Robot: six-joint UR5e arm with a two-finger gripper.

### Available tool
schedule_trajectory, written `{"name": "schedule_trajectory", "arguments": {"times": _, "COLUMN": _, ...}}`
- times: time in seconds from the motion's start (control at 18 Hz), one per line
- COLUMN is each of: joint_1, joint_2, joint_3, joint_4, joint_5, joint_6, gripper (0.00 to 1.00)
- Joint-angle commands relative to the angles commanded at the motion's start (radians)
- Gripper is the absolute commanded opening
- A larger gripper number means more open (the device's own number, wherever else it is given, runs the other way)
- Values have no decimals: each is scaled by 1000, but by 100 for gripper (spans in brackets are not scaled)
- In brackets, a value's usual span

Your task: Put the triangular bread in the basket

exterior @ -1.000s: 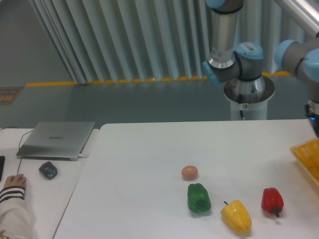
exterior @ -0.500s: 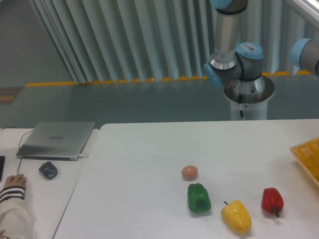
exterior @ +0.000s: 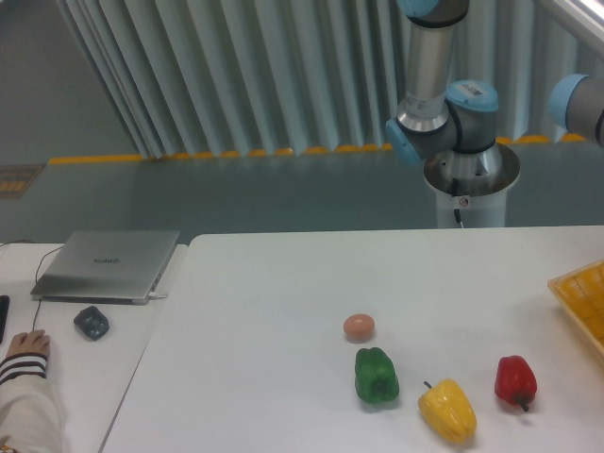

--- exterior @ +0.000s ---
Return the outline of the striped sleeve forearm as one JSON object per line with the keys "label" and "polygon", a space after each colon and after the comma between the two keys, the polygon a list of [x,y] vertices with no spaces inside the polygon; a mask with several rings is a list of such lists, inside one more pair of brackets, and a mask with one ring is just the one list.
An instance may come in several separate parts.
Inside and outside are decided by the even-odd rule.
{"label": "striped sleeve forearm", "polygon": [[61,452],[59,405],[46,378],[47,358],[19,353],[1,362],[1,450]]}

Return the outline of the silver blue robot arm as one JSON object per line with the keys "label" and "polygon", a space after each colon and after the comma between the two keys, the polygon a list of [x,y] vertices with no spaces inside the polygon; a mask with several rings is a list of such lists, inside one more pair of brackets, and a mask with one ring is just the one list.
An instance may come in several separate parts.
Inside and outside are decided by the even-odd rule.
{"label": "silver blue robot arm", "polygon": [[603,142],[598,1],[402,1],[411,27],[404,95],[385,126],[398,157],[434,184],[515,179],[519,160],[496,136],[550,121]]}

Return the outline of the person's hand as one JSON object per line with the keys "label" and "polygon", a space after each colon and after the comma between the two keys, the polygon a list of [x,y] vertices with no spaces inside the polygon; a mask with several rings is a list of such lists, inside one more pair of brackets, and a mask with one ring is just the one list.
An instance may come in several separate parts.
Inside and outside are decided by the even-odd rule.
{"label": "person's hand", "polygon": [[21,332],[15,335],[9,343],[6,359],[21,356],[50,356],[50,336],[43,329]]}

